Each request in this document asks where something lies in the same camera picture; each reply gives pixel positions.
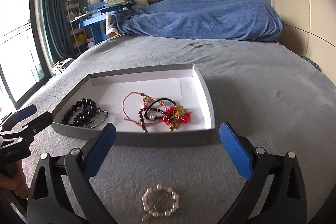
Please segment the person's left hand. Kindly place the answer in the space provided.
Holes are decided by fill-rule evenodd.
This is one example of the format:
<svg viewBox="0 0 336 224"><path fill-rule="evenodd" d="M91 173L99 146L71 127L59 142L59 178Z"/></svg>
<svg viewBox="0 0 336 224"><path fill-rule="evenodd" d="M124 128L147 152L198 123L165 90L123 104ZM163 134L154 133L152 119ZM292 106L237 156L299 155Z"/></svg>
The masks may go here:
<svg viewBox="0 0 336 224"><path fill-rule="evenodd" d="M1 189L13 190L15 195L25 199L29 196L29 187L27 186L26 176L23 173L22 161L16 161L17 172L13 177L8 177L1 174L0 187Z"/></svg>

